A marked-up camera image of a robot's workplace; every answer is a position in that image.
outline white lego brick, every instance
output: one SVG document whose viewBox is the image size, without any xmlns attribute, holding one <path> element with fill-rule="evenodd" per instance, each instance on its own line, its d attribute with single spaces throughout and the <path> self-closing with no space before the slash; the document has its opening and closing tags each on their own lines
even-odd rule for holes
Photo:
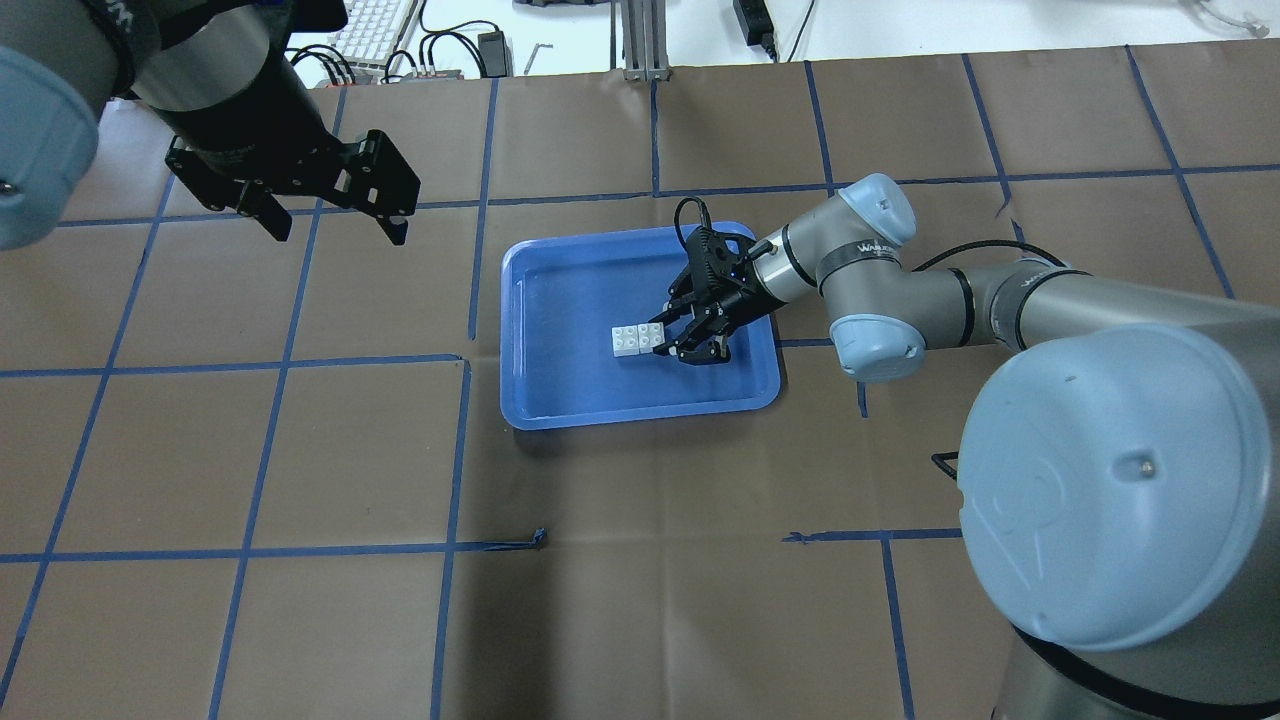
<svg viewBox="0 0 1280 720">
<path fill-rule="evenodd" d="M 609 334 L 614 357 L 649 354 L 655 346 L 667 341 L 662 323 L 618 325 Z"/>
</svg>

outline cable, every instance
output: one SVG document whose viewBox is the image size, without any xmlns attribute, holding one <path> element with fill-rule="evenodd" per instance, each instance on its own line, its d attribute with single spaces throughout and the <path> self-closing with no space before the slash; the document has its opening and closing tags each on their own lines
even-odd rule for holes
<svg viewBox="0 0 1280 720">
<path fill-rule="evenodd" d="M 1208 17 L 1213 18 L 1215 20 L 1247 31 L 1249 35 L 1252 35 L 1258 40 L 1262 40 L 1263 37 L 1271 35 L 1271 28 L 1262 24 L 1257 18 L 1254 18 L 1249 13 L 1244 14 L 1244 19 L 1238 20 L 1235 18 L 1230 18 L 1215 10 L 1213 6 L 1210 5 L 1210 0 L 1196 0 L 1196 5 L 1198 5 L 1201 10 L 1203 10 Z"/>
<path fill-rule="evenodd" d="M 392 53 L 390 58 L 387 58 L 387 64 L 383 65 L 383 85 L 387 85 L 388 82 L 390 82 L 390 79 L 392 79 L 392 63 L 396 61 L 396 58 L 398 55 L 404 55 L 404 59 L 408 60 L 408 64 L 413 65 L 413 74 L 415 76 L 417 74 L 417 60 L 415 60 L 413 56 L 410 55 L 407 50 L 397 50 L 397 51 Z"/>
<path fill-rule="evenodd" d="M 813 6 L 818 0 L 809 0 L 809 9 L 804 12 L 804 20 L 800 23 L 800 29 L 796 31 L 796 41 L 791 44 L 791 54 L 787 55 L 787 61 L 795 60 L 796 47 L 800 47 L 800 38 L 804 37 L 804 28 L 809 24 L 809 15 L 813 14 Z"/>
<path fill-rule="evenodd" d="M 475 60 L 476 68 L 480 69 L 480 76 L 481 77 L 488 77 L 489 72 L 488 72 L 488 68 L 485 68 L 484 59 L 480 56 L 480 49 L 476 47 L 475 44 L 471 42 L 471 40 L 468 37 L 466 37 L 463 35 L 460 35 L 457 32 L 452 32 L 452 31 L 442 33 L 442 35 L 428 35 L 428 36 L 424 36 L 422 40 L 420 40 L 419 44 L 417 44 L 417 59 L 419 59 L 420 63 L 422 63 L 424 65 L 431 68 L 433 72 L 435 70 L 435 58 L 434 58 L 433 50 L 435 49 L 435 41 L 440 40 L 442 37 L 452 37 L 452 38 L 457 40 L 458 42 L 461 42 L 462 47 L 465 47 L 466 51 L 467 51 L 467 54 L 471 55 L 471 59 Z M 422 55 L 422 46 L 426 46 L 426 56 L 425 58 Z"/>
<path fill-rule="evenodd" d="M 1025 251 L 1032 252 L 1034 255 L 1039 255 L 1041 258 L 1043 258 L 1044 260 L 1048 260 L 1050 263 L 1052 263 L 1053 265 L 1057 265 L 1059 268 L 1065 268 L 1066 266 L 1066 263 L 1064 263 L 1064 261 L 1059 260 L 1057 258 L 1055 258 L 1052 254 L 1050 254 L 1048 250 L 1043 250 L 1041 247 L 1036 247 L 1034 245 L 1032 245 L 1029 242 L 1018 242 L 1018 241 L 1014 241 L 1014 240 L 979 240 L 978 242 L 966 242 L 964 245 L 957 245 L 957 246 L 952 247 L 951 250 L 947 250 L 946 252 L 934 255 L 933 258 L 929 258 L 928 260 L 925 260 L 924 263 L 922 263 L 920 265 L 918 265 L 911 272 L 913 273 L 919 273 L 920 270 L 928 270 L 933 265 L 937 265 L 938 263 L 946 260 L 947 258 L 951 258 L 952 255 L 959 255 L 959 254 L 966 252 L 969 250 L 978 250 L 979 247 L 1016 247 L 1019 250 L 1025 250 Z"/>
<path fill-rule="evenodd" d="M 486 24 L 486 26 L 492 27 L 494 32 L 500 32 L 502 31 L 502 28 L 498 27 L 498 23 L 495 23 L 493 20 L 467 20 L 465 23 L 458 23 L 458 24 L 456 24 L 453 27 L 447 27 L 444 29 L 429 29 L 426 27 L 426 20 L 422 19 L 424 13 L 426 13 L 426 0 L 422 0 L 422 4 L 419 5 L 419 8 L 417 8 L 417 27 L 422 32 L 425 32 L 428 35 L 438 35 L 438 33 L 442 33 L 442 32 L 452 32 L 452 31 L 456 31 L 456 29 L 462 29 L 462 28 L 465 28 L 467 26 L 474 26 L 474 24 Z"/>
<path fill-rule="evenodd" d="M 929 460 L 933 460 L 933 464 L 938 466 L 938 470 L 946 473 L 947 477 L 951 478 L 952 480 L 957 479 L 959 473 L 956 471 L 955 468 L 947 464 L 947 460 L 959 460 L 959 459 L 960 459 L 959 452 L 934 452 L 933 455 L 929 456 Z"/>
<path fill-rule="evenodd" d="M 689 245 L 685 243 L 685 233 L 680 229 L 680 211 L 684 210 L 685 205 L 689 205 L 690 202 L 698 204 L 699 219 L 701 220 L 703 227 L 712 227 L 712 214 L 707 210 L 707 204 L 703 202 L 701 197 L 686 197 L 676 204 L 676 217 L 672 219 L 672 223 L 676 225 L 676 240 L 678 240 L 680 246 L 686 250 L 689 249 Z"/>
<path fill-rule="evenodd" d="M 307 45 L 306 47 L 303 47 L 302 50 L 300 50 L 300 53 L 306 53 L 307 50 L 312 50 L 314 51 L 317 47 L 320 50 L 328 50 L 329 53 L 333 53 L 338 58 L 338 60 L 342 61 L 342 67 L 343 67 L 343 69 L 347 70 L 347 77 L 351 78 L 351 83 L 352 85 L 356 83 L 356 73 L 352 72 L 351 63 L 348 63 L 346 55 L 343 55 L 342 53 L 339 53 L 338 49 L 334 47 L 333 45 L 324 45 L 324 44 L 316 42 L 316 44 L 312 44 L 312 45 Z"/>
<path fill-rule="evenodd" d="M 321 65 L 324 65 L 324 72 L 329 76 L 329 85 L 334 85 L 334 86 L 343 85 L 343 83 L 338 82 L 338 74 L 337 74 L 339 72 L 338 70 L 338 63 L 334 61 L 333 58 L 330 58 L 328 55 L 321 55 L 319 53 L 312 53 L 310 50 L 302 51 L 302 50 L 298 50 L 297 47 L 287 47 L 285 53 L 288 53 L 289 50 L 296 50 L 297 51 L 297 53 L 294 53 L 293 59 L 289 60 L 291 65 L 297 67 L 297 64 L 301 63 L 302 60 L 306 60 L 307 58 L 315 58 L 316 60 L 320 60 Z"/>
</svg>

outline metal stand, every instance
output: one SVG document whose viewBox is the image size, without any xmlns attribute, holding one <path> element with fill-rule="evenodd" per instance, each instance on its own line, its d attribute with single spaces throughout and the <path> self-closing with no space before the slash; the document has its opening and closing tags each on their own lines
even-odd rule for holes
<svg viewBox="0 0 1280 720">
<path fill-rule="evenodd" d="M 667 0 L 620 0 L 622 4 L 623 77 L 667 79 Z"/>
</svg>

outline plastic tray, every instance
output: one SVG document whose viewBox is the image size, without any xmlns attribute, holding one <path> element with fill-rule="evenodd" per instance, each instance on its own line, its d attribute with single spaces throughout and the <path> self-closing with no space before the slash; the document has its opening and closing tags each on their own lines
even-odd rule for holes
<svg viewBox="0 0 1280 720">
<path fill-rule="evenodd" d="M 737 223 L 716 228 L 751 237 Z M 673 228 L 530 240 L 502 260 L 502 414 L 524 430 L 758 410 L 781 375 L 769 316 L 730 338 L 732 360 L 614 357 L 611 328 L 648 322 L 685 266 Z M 667 328 L 667 337 L 682 328 Z"/>
</svg>

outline white keyboard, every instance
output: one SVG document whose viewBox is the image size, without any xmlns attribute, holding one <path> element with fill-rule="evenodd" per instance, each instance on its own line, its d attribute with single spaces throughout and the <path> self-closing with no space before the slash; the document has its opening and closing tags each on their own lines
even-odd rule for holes
<svg viewBox="0 0 1280 720">
<path fill-rule="evenodd" d="M 346 0 L 347 27 L 329 36 L 329 45 L 352 65 L 383 69 L 415 22 L 420 0 Z"/>
</svg>

